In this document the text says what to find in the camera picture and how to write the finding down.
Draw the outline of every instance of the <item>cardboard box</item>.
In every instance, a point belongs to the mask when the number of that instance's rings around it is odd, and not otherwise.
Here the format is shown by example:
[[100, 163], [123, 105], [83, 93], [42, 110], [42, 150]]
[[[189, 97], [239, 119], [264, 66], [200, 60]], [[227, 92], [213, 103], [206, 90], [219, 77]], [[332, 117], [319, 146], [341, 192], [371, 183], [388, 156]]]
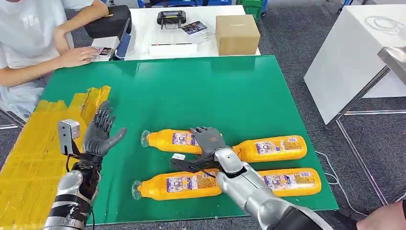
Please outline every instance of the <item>cardboard box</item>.
[[252, 15], [216, 16], [215, 36], [220, 56], [253, 55], [260, 38]]

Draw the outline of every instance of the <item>person's hand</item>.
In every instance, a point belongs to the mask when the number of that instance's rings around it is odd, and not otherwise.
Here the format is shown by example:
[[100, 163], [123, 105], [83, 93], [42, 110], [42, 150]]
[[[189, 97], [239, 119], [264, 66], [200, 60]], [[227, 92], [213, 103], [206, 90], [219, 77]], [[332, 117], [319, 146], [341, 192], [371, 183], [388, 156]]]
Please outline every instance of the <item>person's hand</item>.
[[65, 37], [65, 32], [59, 27], [54, 30], [54, 43], [59, 55], [65, 55], [70, 50], [68, 41]]
[[58, 63], [60, 68], [68, 68], [81, 66], [91, 63], [95, 59], [97, 49], [93, 47], [81, 47], [69, 50], [62, 56], [58, 56]]

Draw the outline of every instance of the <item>green cutting mat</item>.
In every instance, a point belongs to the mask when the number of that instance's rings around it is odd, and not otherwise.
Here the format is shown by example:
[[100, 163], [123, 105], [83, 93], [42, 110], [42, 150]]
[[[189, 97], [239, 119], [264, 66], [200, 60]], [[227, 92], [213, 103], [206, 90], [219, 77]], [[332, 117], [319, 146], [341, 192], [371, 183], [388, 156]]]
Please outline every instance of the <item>green cutting mat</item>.
[[109, 100], [117, 116], [112, 133], [127, 127], [127, 134], [104, 158], [93, 209], [96, 223], [243, 215], [226, 195], [133, 200], [135, 180], [174, 172], [169, 165], [172, 153], [141, 147], [145, 129], [216, 127], [230, 146], [247, 139], [300, 135], [307, 143], [304, 158], [251, 165], [256, 170], [314, 168], [322, 180], [321, 192], [286, 200], [313, 210], [338, 208], [275, 56], [92, 63], [56, 71], [42, 99], [69, 104], [74, 93], [103, 85], [112, 88]]

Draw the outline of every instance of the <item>orange bottle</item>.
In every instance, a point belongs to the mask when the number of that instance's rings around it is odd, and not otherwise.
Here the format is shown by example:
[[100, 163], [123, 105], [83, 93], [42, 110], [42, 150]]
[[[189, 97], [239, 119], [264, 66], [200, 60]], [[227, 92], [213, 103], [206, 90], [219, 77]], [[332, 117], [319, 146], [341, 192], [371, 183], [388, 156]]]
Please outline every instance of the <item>orange bottle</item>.
[[307, 153], [306, 142], [301, 136], [285, 136], [246, 140], [233, 147], [242, 160], [250, 162], [284, 161], [302, 158]]
[[[207, 169], [211, 175], [217, 175], [218, 169]], [[215, 196], [221, 193], [215, 178], [203, 172], [174, 172], [154, 176], [142, 183], [133, 185], [133, 197], [150, 197], [154, 200], [173, 200]]]
[[267, 170], [258, 174], [277, 196], [308, 196], [321, 190], [320, 177], [311, 168]]
[[[212, 175], [218, 173], [218, 169], [206, 171]], [[277, 196], [307, 196], [321, 190], [320, 177], [311, 168], [267, 170], [258, 174]], [[134, 199], [172, 200], [216, 196], [221, 190], [215, 179], [203, 172], [174, 172], [135, 182], [132, 192]]]
[[202, 153], [194, 135], [184, 130], [164, 129], [156, 133], [145, 130], [141, 135], [141, 145], [165, 152]]
[[[194, 135], [185, 130], [164, 129], [155, 133], [145, 130], [141, 144], [167, 152], [202, 153]], [[303, 137], [293, 135], [246, 140], [234, 146], [233, 151], [242, 161], [250, 163], [299, 159], [306, 155], [307, 147]]]

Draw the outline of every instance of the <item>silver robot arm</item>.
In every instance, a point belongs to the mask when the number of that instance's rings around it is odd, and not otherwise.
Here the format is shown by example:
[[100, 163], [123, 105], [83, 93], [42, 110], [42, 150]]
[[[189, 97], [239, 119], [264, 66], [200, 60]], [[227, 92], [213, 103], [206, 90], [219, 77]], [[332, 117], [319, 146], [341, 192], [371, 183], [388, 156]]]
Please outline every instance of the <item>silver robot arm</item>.
[[189, 172], [219, 168], [217, 185], [263, 230], [332, 230], [312, 210], [275, 196], [260, 175], [224, 143], [218, 130], [197, 127], [191, 132], [202, 148], [202, 157], [186, 161], [174, 154], [171, 158], [173, 168]]
[[332, 230], [312, 210], [275, 196], [260, 175], [230, 148], [215, 151], [214, 160], [221, 168], [217, 185], [263, 230]]
[[[98, 194], [103, 157], [125, 135], [121, 128], [110, 137], [114, 117], [109, 102], [103, 102], [90, 122], [83, 138], [83, 152], [79, 153], [73, 139], [79, 136], [79, 123], [73, 120], [58, 122], [59, 145], [67, 156], [67, 173], [60, 179], [56, 197], [46, 218], [44, 230], [85, 230], [86, 221], [92, 213]], [[69, 158], [78, 159], [71, 171]]]

